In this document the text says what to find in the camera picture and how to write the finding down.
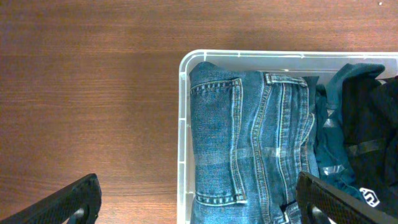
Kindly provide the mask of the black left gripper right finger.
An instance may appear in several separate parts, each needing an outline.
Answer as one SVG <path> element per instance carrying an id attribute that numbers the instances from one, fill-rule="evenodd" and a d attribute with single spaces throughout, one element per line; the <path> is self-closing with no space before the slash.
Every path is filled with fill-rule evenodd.
<path id="1" fill-rule="evenodd" d="M 397 224 L 397 219 L 366 205 L 308 172 L 300 172 L 296 201 L 304 224 Z"/>

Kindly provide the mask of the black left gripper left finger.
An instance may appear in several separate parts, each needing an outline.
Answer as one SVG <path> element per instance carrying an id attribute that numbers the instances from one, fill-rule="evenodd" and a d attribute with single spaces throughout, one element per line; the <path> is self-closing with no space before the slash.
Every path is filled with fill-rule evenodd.
<path id="1" fill-rule="evenodd" d="M 88 174 L 1 223 L 95 223 L 100 208 L 100 183 Z"/>

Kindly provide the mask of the blue cloth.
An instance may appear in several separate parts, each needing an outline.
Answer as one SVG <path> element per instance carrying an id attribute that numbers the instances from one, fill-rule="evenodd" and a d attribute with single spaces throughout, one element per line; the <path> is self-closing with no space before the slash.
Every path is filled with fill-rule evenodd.
<path id="1" fill-rule="evenodd" d="M 385 66 L 381 64 L 347 63 L 326 85 L 317 85 L 315 157 L 319 177 L 360 201 L 364 198 L 344 147 L 341 112 L 343 82 L 353 77 L 376 78 L 384 70 Z"/>

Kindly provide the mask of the dark blue jeans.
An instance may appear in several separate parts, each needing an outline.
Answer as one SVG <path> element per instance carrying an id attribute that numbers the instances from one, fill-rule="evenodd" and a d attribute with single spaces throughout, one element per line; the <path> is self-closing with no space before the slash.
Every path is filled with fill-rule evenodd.
<path id="1" fill-rule="evenodd" d="M 317 174 L 317 77 L 231 71 L 209 62 L 190 72 L 195 160 L 192 223 L 300 223 L 295 188 Z"/>

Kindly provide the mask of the large black cloth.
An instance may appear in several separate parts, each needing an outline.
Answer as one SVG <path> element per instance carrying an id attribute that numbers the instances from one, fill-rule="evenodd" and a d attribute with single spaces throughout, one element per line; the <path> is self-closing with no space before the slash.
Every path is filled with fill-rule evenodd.
<path id="1" fill-rule="evenodd" d="M 397 216 L 397 79 L 343 83 L 343 134 L 356 183 L 368 205 Z"/>

